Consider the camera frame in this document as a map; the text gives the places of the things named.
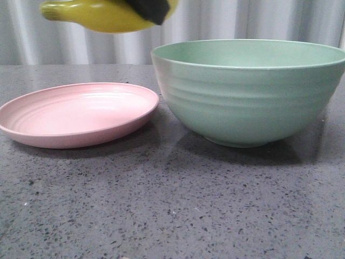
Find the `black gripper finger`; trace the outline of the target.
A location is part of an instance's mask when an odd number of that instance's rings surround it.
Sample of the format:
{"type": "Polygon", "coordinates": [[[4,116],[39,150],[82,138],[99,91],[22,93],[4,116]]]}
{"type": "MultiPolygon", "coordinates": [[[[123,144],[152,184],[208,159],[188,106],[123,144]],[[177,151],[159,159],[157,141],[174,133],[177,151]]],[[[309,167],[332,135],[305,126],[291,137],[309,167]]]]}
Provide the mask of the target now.
{"type": "Polygon", "coordinates": [[[171,5],[167,0],[126,0],[126,3],[143,19],[162,25],[171,5]]]}

